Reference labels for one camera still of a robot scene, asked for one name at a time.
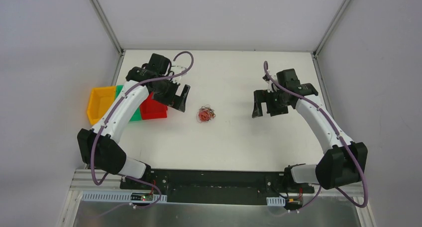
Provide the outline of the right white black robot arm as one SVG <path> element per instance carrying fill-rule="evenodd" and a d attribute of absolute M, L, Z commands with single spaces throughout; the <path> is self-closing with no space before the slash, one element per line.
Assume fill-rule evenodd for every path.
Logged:
<path fill-rule="evenodd" d="M 319 184 L 329 190 L 361 181 L 368 150 L 364 143 L 353 141 L 327 113 L 316 88 L 302 84 L 294 69 L 263 77 L 268 87 L 254 91 L 252 117 L 263 115 L 262 105 L 270 116 L 287 114 L 288 108 L 296 110 L 317 137 L 323 151 L 318 164 L 297 164 L 285 168 L 283 187 L 295 192 L 302 183 Z"/>

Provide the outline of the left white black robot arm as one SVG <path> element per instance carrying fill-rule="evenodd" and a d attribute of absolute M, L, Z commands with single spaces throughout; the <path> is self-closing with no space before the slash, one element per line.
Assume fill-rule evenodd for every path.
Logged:
<path fill-rule="evenodd" d="M 148 63 L 129 70 L 121 92 L 100 120 L 90 129 L 79 131 L 77 141 L 81 157 L 90 166 L 96 185 L 103 182 L 96 178 L 96 169 L 105 171 L 106 175 L 131 177 L 134 185 L 142 190 L 151 185 L 152 176 L 147 173 L 150 165 L 129 157 L 119 146 L 120 138 L 135 111 L 148 97 L 185 112 L 190 86 L 184 85 L 180 95 L 176 92 L 181 77 L 193 64 L 194 56 L 189 51 L 180 52 L 173 60 L 153 53 Z"/>

